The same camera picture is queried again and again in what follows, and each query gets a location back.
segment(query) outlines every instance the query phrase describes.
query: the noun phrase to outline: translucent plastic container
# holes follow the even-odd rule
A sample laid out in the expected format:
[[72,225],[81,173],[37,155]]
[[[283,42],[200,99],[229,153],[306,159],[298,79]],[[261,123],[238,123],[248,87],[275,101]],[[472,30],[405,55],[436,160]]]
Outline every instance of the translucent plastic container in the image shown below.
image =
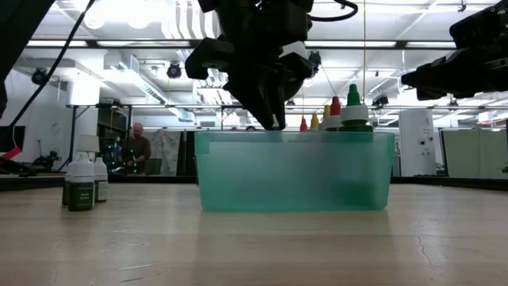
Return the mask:
[[394,134],[200,132],[195,152],[207,211],[381,210]]

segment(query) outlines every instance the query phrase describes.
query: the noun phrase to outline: man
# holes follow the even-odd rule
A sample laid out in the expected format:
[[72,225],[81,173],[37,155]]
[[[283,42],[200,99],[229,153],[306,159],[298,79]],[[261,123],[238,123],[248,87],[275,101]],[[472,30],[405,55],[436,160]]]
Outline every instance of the man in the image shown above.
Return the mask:
[[127,140],[125,140],[123,146],[121,147],[121,155],[118,158],[120,162],[122,162],[125,158],[125,160],[127,160],[127,165],[131,170],[133,169],[134,164],[136,164],[138,174],[144,172],[144,164],[150,158],[150,155],[152,155],[150,141],[142,135],[143,126],[140,123],[134,123],[133,135],[129,140],[129,145],[127,145]]

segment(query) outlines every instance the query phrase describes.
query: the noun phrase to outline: red object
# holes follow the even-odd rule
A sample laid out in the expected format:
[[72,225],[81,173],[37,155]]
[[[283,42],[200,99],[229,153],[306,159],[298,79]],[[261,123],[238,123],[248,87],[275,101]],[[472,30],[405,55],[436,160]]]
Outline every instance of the red object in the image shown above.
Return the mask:
[[302,117],[302,123],[300,123],[300,132],[307,131],[307,121]]
[[19,155],[19,153],[21,153],[21,149],[19,149],[19,147],[15,147],[14,149],[10,150],[9,152],[3,154],[2,158],[12,160],[15,156]]
[[338,96],[332,97],[332,106],[330,107],[330,116],[341,115],[341,103]]

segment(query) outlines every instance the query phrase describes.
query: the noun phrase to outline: green bottle cap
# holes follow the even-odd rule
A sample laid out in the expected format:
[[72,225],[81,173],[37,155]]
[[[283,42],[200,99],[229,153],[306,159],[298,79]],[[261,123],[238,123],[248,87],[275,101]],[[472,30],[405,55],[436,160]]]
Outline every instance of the green bottle cap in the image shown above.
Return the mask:
[[348,106],[359,106],[362,105],[360,102],[360,94],[355,84],[349,86],[348,93]]

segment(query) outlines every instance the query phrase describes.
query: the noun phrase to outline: wooden table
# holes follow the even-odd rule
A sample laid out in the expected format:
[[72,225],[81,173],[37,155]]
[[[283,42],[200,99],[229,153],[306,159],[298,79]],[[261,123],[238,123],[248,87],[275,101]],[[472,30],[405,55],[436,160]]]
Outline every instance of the wooden table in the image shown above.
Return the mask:
[[0,285],[508,285],[508,193],[394,185],[385,211],[202,212],[194,185],[0,192]]

